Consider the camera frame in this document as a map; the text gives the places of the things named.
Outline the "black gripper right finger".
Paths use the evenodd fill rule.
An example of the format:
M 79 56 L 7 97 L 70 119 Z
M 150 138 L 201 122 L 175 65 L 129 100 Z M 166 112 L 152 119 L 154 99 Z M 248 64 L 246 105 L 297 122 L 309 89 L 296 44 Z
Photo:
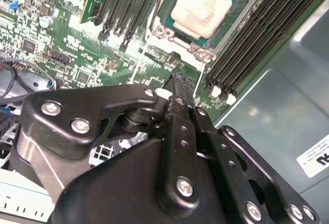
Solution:
M 215 128 L 193 101 L 185 80 L 190 119 L 196 130 L 202 201 L 186 223 L 320 223 L 320 217 L 230 126 Z

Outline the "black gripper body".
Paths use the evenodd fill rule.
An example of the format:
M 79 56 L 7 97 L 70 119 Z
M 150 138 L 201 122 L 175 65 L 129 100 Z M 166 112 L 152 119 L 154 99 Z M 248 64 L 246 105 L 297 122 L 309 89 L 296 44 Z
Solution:
M 196 144 L 150 139 L 73 180 L 51 223 L 244 223 L 244 202 Z

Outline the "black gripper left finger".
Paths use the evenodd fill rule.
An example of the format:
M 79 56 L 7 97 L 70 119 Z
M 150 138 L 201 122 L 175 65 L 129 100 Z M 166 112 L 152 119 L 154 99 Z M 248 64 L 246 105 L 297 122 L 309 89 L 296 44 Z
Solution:
M 41 185 L 55 206 L 76 178 L 140 142 L 195 139 L 185 80 L 175 72 L 165 99 L 144 84 L 36 92 L 25 98 L 13 168 Z

